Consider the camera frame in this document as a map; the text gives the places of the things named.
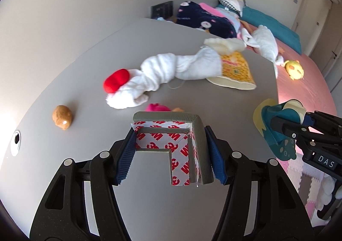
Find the yellow tissue pack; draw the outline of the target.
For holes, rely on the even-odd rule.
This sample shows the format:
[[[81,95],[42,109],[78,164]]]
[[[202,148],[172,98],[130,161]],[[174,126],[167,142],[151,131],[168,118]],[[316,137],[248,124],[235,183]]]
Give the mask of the yellow tissue pack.
[[[221,72],[207,80],[220,87],[244,91],[256,89],[248,62],[242,52],[246,44],[238,38],[207,38],[203,44],[215,50],[221,59]]]

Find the colourful foam floor mat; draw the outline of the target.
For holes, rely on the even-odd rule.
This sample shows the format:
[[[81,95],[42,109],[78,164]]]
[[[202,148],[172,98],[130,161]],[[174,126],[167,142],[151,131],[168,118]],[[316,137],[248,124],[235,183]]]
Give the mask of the colourful foam floor mat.
[[[296,154],[295,160],[278,162],[298,192],[310,219],[315,210],[322,210],[331,202],[336,182],[331,176],[305,163],[301,154]]]

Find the pink small toy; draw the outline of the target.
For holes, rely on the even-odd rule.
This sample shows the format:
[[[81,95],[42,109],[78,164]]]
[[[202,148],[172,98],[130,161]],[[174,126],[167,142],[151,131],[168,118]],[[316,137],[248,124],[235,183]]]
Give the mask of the pink small toy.
[[[164,106],[164,105],[161,105],[159,103],[150,103],[145,111],[150,111],[150,112],[157,112],[157,111],[160,111],[160,112],[165,112],[165,111],[171,111],[171,109],[167,106]]]

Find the yellow chick plush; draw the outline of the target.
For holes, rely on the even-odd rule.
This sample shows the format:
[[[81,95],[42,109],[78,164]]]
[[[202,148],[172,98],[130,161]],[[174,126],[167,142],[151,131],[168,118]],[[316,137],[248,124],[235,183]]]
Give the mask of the yellow chick plush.
[[[287,60],[283,66],[292,80],[298,80],[304,77],[304,69],[298,60]]]

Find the navy rabbit print blanket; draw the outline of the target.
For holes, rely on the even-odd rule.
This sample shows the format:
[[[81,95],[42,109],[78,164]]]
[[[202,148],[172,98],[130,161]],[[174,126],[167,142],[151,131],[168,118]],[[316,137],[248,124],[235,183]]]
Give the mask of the navy rabbit print blanket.
[[[176,24],[200,29],[221,38],[236,38],[237,36],[236,29],[226,17],[212,14],[192,1],[180,4]]]

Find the white knotted cloth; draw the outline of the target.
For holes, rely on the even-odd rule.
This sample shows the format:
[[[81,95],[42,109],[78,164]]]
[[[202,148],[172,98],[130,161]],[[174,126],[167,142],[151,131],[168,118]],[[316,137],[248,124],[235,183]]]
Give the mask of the white knotted cloth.
[[[137,107],[148,101],[146,92],[157,91],[174,78],[188,81],[221,75],[220,55],[202,47],[195,55],[158,54],[144,60],[140,69],[130,69],[130,78],[118,91],[108,94],[107,104],[114,109]]]

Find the black wall switch panel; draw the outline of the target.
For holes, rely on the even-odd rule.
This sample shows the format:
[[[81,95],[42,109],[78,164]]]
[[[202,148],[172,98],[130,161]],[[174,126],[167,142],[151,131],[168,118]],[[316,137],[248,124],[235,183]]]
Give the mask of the black wall switch panel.
[[[150,18],[157,19],[162,17],[169,19],[173,16],[173,1],[167,1],[150,7]]]

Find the grey foam corner guard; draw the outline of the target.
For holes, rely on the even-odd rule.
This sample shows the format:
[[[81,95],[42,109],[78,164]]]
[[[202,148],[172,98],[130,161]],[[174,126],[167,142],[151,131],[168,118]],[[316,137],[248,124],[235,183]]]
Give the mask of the grey foam corner guard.
[[[200,116],[139,111],[131,125],[137,133],[136,150],[169,154],[171,185],[205,185],[214,181]]]

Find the pink blanket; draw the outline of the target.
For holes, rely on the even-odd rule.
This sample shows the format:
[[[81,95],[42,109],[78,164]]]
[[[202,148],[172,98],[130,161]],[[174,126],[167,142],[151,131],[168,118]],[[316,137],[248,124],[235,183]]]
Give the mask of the pink blanket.
[[[215,9],[215,8],[205,4],[205,3],[199,3],[199,6],[203,10],[207,11],[209,14],[212,14],[214,16],[224,17],[224,15],[220,11],[218,11],[217,9]]]

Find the teal long pillow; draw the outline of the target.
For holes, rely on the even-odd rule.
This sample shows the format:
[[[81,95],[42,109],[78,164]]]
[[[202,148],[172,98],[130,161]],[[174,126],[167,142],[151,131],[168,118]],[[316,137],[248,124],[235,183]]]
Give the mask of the teal long pillow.
[[[277,19],[259,11],[254,8],[244,5],[242,9],[242,16],[239,20],[247,22],[249,25],[259,27],[260,25],[266,26],[275,38],[286,44],[292,50],[296,51],[299,55],[302,54],[302,47],[300,37],[293,30],[279,22]]]

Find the red round plush piece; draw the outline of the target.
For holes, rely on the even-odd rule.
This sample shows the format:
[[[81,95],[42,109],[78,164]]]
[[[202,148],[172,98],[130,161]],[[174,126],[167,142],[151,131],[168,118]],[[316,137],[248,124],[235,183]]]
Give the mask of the red round plush piece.
[[[129,80],[129,71],[126,69],[119,69],[105,79],[103,82],[103,89],[106,93],[116,93],[116,91]]]

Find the brown round toy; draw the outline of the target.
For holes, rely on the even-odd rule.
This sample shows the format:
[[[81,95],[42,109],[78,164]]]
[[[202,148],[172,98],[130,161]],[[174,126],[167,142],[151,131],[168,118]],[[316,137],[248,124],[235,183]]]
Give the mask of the brown round toy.
[[[72,112],[64,105],[58,105],[52,114],[53,122],[57,127],[66,131],[72,124]]]

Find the light blue small cloth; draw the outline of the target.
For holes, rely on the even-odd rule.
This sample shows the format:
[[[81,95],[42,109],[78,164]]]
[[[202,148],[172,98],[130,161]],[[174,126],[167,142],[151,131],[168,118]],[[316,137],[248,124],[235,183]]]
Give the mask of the light blue small cloth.
[[[164,19],[164,18],[162,18],[162,17],[157,18],[157,20],[158,20],[158,21],[165,21],[165,22],[169,22],[169,23],[174,23],[173,21],[168,20],[168,19]]]

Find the pink bed sheet mattress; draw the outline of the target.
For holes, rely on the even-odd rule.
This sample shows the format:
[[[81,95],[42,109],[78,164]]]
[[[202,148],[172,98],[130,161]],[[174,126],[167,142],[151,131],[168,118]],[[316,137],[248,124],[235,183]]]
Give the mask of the pink bed sheet mattress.
[[[323,75],[317,65],[306,55],[299,55],[283,42],[276,40],[285,61],[298,61],[304,70],[304,77],[292,80],[285,67],[277,66],[277,90],[279,103],[290,99],[299,100],[307,111],[321,111],[336,116],[336,106]]]

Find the teal yellow dinosaur toy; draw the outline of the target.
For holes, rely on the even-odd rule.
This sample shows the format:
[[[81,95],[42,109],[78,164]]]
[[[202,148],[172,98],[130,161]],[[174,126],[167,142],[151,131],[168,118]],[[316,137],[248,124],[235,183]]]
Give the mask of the teal yellow dinosaur toy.
[[[287,133],[286,127],[301,126],[305,114],[306,109],[296,99],[281,104],[273,99],[266,99],[255,109],[253,123],[273,154],[281,161],[289,161],[296,159],[297,133],[292,129]]]

